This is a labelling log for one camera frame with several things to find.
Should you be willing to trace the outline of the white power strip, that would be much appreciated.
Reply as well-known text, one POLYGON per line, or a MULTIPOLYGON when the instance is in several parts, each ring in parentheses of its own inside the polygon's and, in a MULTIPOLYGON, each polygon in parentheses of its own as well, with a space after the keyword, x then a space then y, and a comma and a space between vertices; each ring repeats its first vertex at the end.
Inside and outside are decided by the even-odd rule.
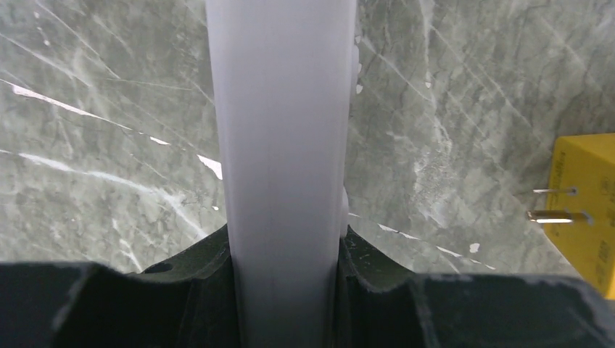
POLYGON ((243 347, 331 343, 356 7, 206 3, 243 347))

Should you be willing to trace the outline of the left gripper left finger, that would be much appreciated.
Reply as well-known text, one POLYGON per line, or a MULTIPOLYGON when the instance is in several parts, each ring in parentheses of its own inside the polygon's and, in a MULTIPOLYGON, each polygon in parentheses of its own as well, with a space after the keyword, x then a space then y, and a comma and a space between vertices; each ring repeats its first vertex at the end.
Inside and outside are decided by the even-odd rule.
POLYGON ((228 232, 141 273, 96 262, 1 264, 3 347, 238 347, 228 232))

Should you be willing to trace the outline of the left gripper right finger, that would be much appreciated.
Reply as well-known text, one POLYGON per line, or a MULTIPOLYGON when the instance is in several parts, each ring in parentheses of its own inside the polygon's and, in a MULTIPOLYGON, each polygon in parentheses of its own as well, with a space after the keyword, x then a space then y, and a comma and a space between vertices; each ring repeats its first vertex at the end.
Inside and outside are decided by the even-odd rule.
POLYGON ((612 347, 614 314, 559 275, 414 273, 354 231, 339 245, 338 347, 612 347))

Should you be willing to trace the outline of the yellow cube socket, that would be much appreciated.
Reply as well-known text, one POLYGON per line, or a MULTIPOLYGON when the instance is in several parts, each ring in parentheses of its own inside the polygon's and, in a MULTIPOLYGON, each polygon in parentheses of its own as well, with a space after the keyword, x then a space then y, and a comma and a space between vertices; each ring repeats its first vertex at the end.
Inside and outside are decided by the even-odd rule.
POLYGON ((545 207, 527 212, 604 298, 614 299, 614 134, 561 136, 553 147, 545 207))

